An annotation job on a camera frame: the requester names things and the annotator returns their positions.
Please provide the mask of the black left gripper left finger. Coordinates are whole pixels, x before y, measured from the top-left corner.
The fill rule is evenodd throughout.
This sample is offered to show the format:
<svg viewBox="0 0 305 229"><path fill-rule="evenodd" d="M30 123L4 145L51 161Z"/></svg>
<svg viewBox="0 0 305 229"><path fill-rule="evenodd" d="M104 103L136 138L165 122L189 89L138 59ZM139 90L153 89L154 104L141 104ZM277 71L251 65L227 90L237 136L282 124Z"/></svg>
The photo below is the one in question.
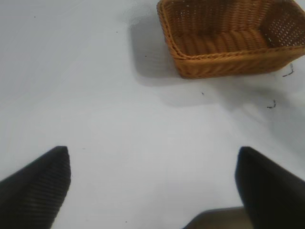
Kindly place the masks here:
<svg viewBox="0 0 305 229"><path fill-rule="evenodd" d="M50 229L71 184L66 146L56 146L0 182L2 229Z"/></svg>

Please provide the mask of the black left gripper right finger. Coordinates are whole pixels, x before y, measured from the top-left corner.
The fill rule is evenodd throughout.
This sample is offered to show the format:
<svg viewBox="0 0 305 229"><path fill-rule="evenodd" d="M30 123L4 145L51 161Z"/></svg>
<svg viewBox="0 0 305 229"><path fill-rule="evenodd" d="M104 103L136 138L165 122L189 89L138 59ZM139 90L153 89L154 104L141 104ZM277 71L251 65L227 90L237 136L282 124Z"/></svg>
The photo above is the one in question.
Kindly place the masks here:
<svg viewBox="0 0 305 229"><path fill-rule="evenodd" d="M235 182L254 228L303 229L305 182L249 146L240 148Z"/></svg>

